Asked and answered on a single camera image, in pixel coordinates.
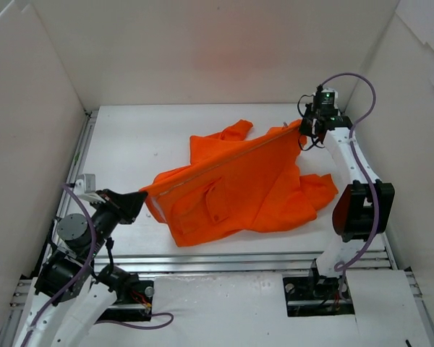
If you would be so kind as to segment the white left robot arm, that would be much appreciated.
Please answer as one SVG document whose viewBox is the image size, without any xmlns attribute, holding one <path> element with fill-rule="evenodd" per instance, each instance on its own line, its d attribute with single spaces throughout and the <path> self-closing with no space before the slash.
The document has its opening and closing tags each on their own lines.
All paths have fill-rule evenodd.
<svg viewBox="0 0 434 347">
<path fill-rule="evenodd" d="M 80 213 L 57 223 L 63 244 L 52 248 L 36 278 L 15 346 L 78 346 L 113 304 L 135 299 L 150 303 L 138 276 L 116 266 L 112 258 L 102 270 L 94 269 L 100 250 L 112 250 L 114 229 L 135 222 L 147 192 L 88 191 L 69 184 L 63 189 Z"/>
</svg>

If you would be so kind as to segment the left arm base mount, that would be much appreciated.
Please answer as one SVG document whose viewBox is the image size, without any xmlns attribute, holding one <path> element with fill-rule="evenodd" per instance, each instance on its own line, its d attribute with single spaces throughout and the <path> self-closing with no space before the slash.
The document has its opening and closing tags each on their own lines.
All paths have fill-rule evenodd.
<svg viewBox="0 0 434 347">
<path fill-rule="evenodd" d="M 107 265 L 97 274 L 96 283 L 108 286 L 116 300 L 98 318 L 98 321 L 150 322 L 153 313 L 154 281 L 140 279 L 117 266 Z"/>
</svg>

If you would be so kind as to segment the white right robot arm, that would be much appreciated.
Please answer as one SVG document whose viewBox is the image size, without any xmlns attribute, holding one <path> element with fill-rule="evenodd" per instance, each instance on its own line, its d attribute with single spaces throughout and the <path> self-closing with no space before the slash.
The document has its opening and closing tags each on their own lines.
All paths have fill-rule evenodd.
<svg viewBox="0 0 434 347">
<path fill-rule="evenodd" d="M 336 105 L 337 92 L 317 86 L 312 102 L 302 113 L 300 133 L 312 147 L 324 148 L 336 164 L 344 190 L 332 213 L 336 235 L 314 261 L 316 273 L 307 277 L 305 288 L 315 298 L 331 290 L 330 278 L 340 278 L 368 250 L 373 239 L 385 231 L 395 189 L 371 169 L 363 155 L 350 118 Z"/>
</svg>

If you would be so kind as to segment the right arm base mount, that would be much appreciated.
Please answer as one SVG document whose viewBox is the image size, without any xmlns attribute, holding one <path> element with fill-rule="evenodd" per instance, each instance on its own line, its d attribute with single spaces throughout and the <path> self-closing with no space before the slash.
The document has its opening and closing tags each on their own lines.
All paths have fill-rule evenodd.
<svg viewBox="0 0 434 347">
<path fill-rule="evenodd" d="M 283 277 L 283 289 L 288 317 L 332 317 L 355 313 L 342 275 L 327 278 L 311 268 L 306 275 Z"/>
</svg>

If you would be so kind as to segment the orange jacket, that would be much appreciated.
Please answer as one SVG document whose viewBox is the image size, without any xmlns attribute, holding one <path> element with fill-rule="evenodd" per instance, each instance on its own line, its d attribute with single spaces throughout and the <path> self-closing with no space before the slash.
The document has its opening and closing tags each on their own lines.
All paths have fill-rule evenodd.
<svg viewBox="0 0 434 347">
<path fill-rule="evenodd" d="M 301 174 L 296 160 L 307 139 L 301 122 L 272 127 L 249 140 L 239 120 L 221 132 L 190 137 L 190 163 L 143 187 L 151 215 L 178 247 L 192 247 L 243 230 L 290 231 L 313 221 L 338 189 L 330 174 Z"/>
</svg>

